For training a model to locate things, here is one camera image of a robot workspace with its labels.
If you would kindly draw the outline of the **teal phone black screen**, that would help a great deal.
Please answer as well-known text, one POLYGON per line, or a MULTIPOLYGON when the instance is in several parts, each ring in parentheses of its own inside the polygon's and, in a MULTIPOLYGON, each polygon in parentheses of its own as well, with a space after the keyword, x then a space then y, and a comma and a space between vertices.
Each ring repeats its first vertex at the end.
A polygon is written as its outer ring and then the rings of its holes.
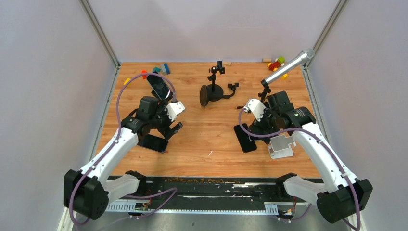
POLYGON ((155 75, 148 75, 146 80, 151 85, 152 89, 159 93, 160 90, 170 90, 169 86, 166 82, 158 76, 155 75))

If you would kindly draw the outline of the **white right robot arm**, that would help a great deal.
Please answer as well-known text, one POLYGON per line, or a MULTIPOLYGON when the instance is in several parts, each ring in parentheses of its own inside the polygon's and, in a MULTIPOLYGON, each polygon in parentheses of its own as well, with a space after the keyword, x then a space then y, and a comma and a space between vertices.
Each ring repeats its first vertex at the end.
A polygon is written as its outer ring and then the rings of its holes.
POLYGON ((315 205, 329 223, 355 215, 358 229, 360 213, 366 208, 373 186, 369 180, 359 179, 340 160, 310 110, 294 107, 287 93, 280 91, 269 95, 265 102, 249 99, 243 111, 254 116, 249 127, 239 124, 248 139, 258 138, 266 143, 272 159, 291 157, 292 148, 300 145, 322 178, 322 183, 313 183, 288 173, 277 179, 276 197, 287 201, 293 196, 315 205))

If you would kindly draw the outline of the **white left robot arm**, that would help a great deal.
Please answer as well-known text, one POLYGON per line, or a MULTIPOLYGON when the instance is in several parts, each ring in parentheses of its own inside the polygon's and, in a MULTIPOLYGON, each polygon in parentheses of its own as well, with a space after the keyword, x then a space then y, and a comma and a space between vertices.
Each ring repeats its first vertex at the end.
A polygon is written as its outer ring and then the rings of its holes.
POLYGON ((147 178, 137 171, 127 171, 114 180, 108 178, 135 146, 152 148, 157 144, 166 148, 169 139, 182 128, 180 122, 174 127, 171 124, 184 111, 181 101, 144 96, 138 108, 119 120, 113 137, 92 160, 80 170, 67 171, 63 204, 69 209, 74 224, 80 225, 75 220, 75 212, 88 220, 97 220, 112 202, 127 195, 141 199, 147 194, 147 178))

